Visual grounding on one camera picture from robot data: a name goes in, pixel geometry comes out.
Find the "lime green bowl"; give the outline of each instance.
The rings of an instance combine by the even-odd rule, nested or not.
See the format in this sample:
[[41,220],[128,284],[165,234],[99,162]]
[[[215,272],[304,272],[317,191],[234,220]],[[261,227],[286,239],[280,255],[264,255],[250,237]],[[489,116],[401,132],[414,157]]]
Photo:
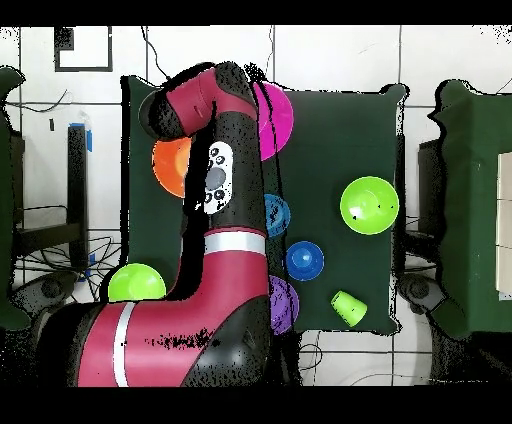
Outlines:
[[399,207],[393,186],[378,177],[352,181],[340,201],[345,223],[355,232],[365,235],[379,234],[391,227]]
[[144,264],[119,268],[108,285],[109,302],[161,299],[165,294],[165,283],[160,274]]

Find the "blue bowl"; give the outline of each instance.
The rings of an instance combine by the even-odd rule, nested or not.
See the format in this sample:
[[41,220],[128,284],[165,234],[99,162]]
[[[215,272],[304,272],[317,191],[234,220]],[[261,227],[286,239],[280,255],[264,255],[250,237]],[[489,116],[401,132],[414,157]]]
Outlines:
[[290,208],[279,196],[265,194],[265,218],[269,237],[283,233],[290,223]]
[[299,241],[286,252],[288,274],[295,280],[308,281],[318,277],[324,269],[324,254],[309,241]]

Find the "orange bowl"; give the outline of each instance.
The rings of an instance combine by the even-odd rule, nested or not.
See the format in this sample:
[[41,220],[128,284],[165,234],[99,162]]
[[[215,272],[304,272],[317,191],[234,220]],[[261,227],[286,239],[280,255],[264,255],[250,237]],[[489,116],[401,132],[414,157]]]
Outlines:
[[157,141],[153,147],[153,172],[158,182],[174,196],[185,197],[185,174],[192,140]]

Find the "red robot arm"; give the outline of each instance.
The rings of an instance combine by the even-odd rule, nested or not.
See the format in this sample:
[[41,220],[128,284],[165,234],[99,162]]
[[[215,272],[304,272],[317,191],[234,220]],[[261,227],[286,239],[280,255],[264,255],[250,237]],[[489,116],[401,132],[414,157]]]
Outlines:
[[46,384],[248,385],[263,374],[270,306],[252,90],[232,62],[175,85],[151,94],[139,117],[148,134],[170,142],[213,124],[204,194],[209,226],[199,288],[182,301],[63,308],[41,337]]

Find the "green cup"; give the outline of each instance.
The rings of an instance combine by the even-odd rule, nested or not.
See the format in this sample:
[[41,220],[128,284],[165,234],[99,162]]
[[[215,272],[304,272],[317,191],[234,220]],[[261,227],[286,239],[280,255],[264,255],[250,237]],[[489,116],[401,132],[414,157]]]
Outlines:
[[361,321],[368,310],[368,306],[363,302],[343,291],[336,293],[331,305],[349,327],[354,327]]
[[365,235],[387,230],[398,215],[398,195],[394,187],[378,177],[352,181],[343,191],[340,212],[345,223]]
[[166,294],[160,274],[144,264],[128,264],[119,268],[108,285],[109,302],[161,299]]

